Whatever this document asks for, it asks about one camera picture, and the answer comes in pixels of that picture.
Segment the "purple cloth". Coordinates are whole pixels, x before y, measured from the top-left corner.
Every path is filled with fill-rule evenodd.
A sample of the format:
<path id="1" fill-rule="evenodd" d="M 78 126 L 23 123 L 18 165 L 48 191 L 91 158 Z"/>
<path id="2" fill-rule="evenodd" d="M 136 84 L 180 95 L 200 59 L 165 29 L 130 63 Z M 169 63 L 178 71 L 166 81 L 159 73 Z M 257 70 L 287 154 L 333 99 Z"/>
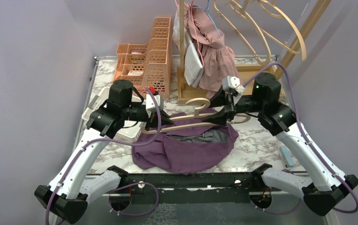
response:
<path id="1" fill-rule="evenodd" d="M 132 160 L 141 169 L 158 167 L 181 174 L 202 172 L 227 157 L 238 137 L 232 125 L 161 132 L 151 144 L 132 147 Z"/>

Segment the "pink clothes pile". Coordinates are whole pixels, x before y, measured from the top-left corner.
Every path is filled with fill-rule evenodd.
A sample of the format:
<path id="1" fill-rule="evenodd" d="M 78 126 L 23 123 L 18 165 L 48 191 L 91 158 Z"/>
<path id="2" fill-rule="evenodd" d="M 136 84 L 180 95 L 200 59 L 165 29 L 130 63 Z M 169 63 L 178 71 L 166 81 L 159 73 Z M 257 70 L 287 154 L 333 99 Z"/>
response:
<path id="1" fill-rule="evenodd" d="M 188 6 L 185 6 L 184 26 L 192 37 L 194 30 L 192 22 L 188 20 Z M 219 29 L 221 37 L 218 36 L 213 23 L 201 9 L 194 8 L 193 14 L 200 50 L 205 64 L 198 87 L 207 90 L 206 97 L 212 98 L 220 89 L 222 80 L 225 77 L 239 77 L 235 65 L 235 54 L 225 44 L 224 33 Z"/>

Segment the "white skirt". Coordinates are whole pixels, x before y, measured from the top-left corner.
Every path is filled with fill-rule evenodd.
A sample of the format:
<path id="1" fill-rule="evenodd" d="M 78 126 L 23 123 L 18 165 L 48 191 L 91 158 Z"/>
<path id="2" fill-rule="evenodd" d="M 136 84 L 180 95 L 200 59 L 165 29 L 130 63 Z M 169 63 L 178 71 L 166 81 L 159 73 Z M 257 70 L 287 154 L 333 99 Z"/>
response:
<path id="1" fill-rule="evenodd" d="M 180 48 L 180 24 L 179 24 L 179 12 L 177 11 L 174 19 L 173 26 L 173 35 L 172 39 L 178 49 Z M 193 38 L 190 36 L 189 32 L 185 29 L 184 31 L 184 46 L 185 46 L 185 69 L 184 77 L 189 86 L 197 88 L 200 82 L 200 79 L 203 74 L 203 65 L 196 50 Z"/>

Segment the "blue wire hanger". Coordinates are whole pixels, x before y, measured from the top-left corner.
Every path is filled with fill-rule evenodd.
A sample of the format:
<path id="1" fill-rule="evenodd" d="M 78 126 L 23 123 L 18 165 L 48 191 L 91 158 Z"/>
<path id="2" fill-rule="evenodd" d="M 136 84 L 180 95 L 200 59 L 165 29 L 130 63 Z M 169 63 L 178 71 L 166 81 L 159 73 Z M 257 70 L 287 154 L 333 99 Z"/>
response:
<path id="1" fill-rule="evenodd" d="M 215 21 L 214 21 L 214 19 L 212 18 L 212 16 L 210 15 L 210 10 L 209 10 L 209 5 L 210 5 L 210 0 L 207 0 L 207 5 L 206 5 L 206 7 L 205 8 L 201 8 L 201 7 L 199 7 L 199 6 L 193 6 L 193 8 L 198 8 L 198 9 L 201 9 L 207 16 L 208 16 L 208 18 L 211 20 L 211 22 L 213 23 L 213 25 L 214 25 L 214 27 L 215 27 L 215 30 L 216 30 L 216 32 L 217 32 L 217 34 L 218 34 L 218 36 L 219 37 L 221 37 L 221 34 L 220 34 L 220 32 L 219 32 L 219 29 L 217 28 L 217 25 L 216 25 L 216 23 L 215 23 Z"/>

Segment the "pink wire hanger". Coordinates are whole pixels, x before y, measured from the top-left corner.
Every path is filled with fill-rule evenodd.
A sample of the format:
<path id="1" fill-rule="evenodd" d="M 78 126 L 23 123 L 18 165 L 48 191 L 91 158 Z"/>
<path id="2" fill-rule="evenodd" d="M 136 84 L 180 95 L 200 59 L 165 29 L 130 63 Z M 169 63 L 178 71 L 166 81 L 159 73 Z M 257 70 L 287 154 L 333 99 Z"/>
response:
<path id="1" fill-rule="evenodd" d="M 194 21 L 193 9 L 194 9 L 194 1 L 192 1 L 192 3 L 188 6 L 188 10 L 189 10 L 189 14 L 188 14 L 189 19 L 188 20 L 192 22 L 192 26 L 193 26 L 193 30 L 194 30 L 192 37 L 196 40 L 196 50 L 197 50 L 199 57 L 201 59 L 202 66 L 204 67 L 205 64 L 204 64 L 204 59 L 203 59 L 203 56 L 202 56 L 202 53 L 200 50 L 200 42 L 199 42 L 199 39 L 197 36 L 197 30 L 196 30 L 196 24 Z"/>

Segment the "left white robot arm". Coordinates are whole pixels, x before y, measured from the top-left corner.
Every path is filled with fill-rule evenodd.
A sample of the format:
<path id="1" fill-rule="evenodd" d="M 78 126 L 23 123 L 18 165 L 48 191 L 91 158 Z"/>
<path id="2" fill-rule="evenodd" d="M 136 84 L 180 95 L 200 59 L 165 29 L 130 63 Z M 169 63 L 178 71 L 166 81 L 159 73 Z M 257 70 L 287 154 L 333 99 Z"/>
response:
<path id="1" fill-rule="evenodd" d="M 146 96 L 139 102 L 132 100 L 137 92 L 128 80 L 116 80 L 109 88 L 107 99 L 88 118 L 86 129 L 72 155 L 61 171 L 47 185 L 35 190 L 35 197 L 44 206 L 45 223 L 74 224 L 85 213 L 90 202 L 108 191 L 123 192 L 127 188 L 126 173 L 119 169 L 106 172 L 86 181 L 85 178 L 105 147 L 115 141 L 115 135 L 126 121 L 145 122 L 160 132 L 163 124 L 171 122 L 164 112 L 164 100 L 153 87 L 146 88 Z"/>

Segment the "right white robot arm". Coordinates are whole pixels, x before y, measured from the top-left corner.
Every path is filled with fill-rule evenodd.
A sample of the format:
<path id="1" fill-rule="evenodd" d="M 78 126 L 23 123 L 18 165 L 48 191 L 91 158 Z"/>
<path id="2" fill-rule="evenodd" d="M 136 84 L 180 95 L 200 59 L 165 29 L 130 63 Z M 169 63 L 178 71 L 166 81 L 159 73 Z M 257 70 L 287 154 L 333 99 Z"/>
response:
<path id="1" fill-rule="evenodd" d="M 225 125 L 239 113 L 257 113 L 260 124 L 293 153 L 308 177 L 263 164 L 252 172 L 251 186 L 258 191 L 278 188 L 302 199 L 315 214 L 327 215 L 358 185 L 358 178 L 338 169 L 314 144 L 296 113 L 280 102 L 281 84 L 274 75 L 266 72 L 257 75 L 250 95 L 244 95 L 244 89 L 239 78 L 225 77 L 210 99 L 211 107 L 221 110 L 205 121 Z"/>

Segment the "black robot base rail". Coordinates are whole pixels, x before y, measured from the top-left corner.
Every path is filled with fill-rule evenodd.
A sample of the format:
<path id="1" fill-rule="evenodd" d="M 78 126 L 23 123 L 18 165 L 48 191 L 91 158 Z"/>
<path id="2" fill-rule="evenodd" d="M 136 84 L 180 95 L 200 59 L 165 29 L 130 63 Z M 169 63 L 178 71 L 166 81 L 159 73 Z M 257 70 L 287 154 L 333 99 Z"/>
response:
<path id="1" fill-rule="evenodd" d="M 113 203 L 187 204 L 249 203 L 250 193 L 266 189 L 261 175 L 270 164 L 262 164 L 251 172 L 191 173 L 128 173 L 115 165 L 123 190 L 109 191 Z"/>

